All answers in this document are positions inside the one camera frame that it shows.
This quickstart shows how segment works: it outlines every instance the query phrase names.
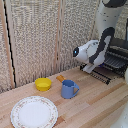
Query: yellow bowl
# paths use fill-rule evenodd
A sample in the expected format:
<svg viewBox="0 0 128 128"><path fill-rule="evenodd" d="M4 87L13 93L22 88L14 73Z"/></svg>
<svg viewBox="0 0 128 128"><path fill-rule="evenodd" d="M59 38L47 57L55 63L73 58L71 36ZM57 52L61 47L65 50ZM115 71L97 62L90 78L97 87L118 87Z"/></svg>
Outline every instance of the yellow bowl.
<svg viewBox="0 0 128 128"><path fill-rule="evenodd" d="M39 91L47 91L48 89L50 89L51 83L51 80L48 78L38 78L35 81L36 88Z"/></svg>

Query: mug handle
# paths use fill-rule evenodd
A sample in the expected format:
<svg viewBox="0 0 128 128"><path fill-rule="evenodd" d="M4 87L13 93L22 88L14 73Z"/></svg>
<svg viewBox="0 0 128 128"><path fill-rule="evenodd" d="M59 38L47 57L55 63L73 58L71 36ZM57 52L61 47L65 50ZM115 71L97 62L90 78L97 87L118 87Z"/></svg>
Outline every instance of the mug handle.
<svg viewBox="0 0 128 128"><path fill-rule="evenodd" d="M74 88L77 88L78 90L73 94L72 97L74 97L78 93L78 91L79 91L79 86L76 83L74 83L74 86L73 87Z"/></svg>

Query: wooden countertop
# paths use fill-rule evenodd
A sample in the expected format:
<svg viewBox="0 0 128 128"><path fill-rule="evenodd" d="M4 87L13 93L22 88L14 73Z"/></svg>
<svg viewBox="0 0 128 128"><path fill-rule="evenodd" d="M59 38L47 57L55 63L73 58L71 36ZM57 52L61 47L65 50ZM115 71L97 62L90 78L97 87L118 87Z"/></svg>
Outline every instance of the wooden countertop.
<svg viewBox="0 0 128 128"><path fill-rule="evenodd" d="M56 76L63 75L80 87L72 99L61 97L61 83ZM79 70L79 67L49 77L50 90L40 92L34 83L0 94L0 128L13 128L10 113L14 105L29 96L50 99L58 109L54 128L109 128L120 116L128 101L128 85L123 78L109 85Z"/></svg>

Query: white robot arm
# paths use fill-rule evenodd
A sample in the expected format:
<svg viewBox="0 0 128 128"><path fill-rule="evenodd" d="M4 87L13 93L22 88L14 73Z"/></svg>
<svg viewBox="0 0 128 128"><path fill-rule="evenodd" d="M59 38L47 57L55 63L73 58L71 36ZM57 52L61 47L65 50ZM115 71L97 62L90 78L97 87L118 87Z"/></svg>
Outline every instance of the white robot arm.
<svg viewBox="0 0 128 128"><path fill-rule="evenodd" d="M118 17L127 0L101 0L96 13L96 27L99 41L91 40L73 51L73 57L87 64L83 71L91 71L105 60L107 48L115 33Z"/></svg>

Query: plate rim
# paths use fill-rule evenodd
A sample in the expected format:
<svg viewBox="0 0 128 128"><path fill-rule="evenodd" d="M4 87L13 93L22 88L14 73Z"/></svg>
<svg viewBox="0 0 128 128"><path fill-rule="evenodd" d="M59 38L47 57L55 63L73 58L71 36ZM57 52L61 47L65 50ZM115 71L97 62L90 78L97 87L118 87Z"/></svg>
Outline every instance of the plate rim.
<svg viewBox="0 0 128 128"><path fill-rule="evenodd" d="M15 128L17 128L17 126L15 126L15 124L14 124L14 122L13 122L13 119L12 119L13 111L14 111L15 107L16 107L20 102L22 102L23 100L25 100L25 99L27 99L27 98L30 98L30 97L39 97L39 98L46 99L46 100L50 101L50 102L55 106L55 104L54 104L51 100L49 100L48 98L42 97L42 96L29 96L29 97L26 97L26 98L21 99L20 101L18 101L18 102L13 106L12 111L11 111L11 114L10 114L11 123L12 123L12 125L13 125ZM55 125L55 123L57 122L57 119L58 119L58 110L57 110L57 107L56 107L56 106L55 106L55 109L56 109L56 119L55 119L55 122L51 125L50 128L52 128L52 127Z"/></svg>

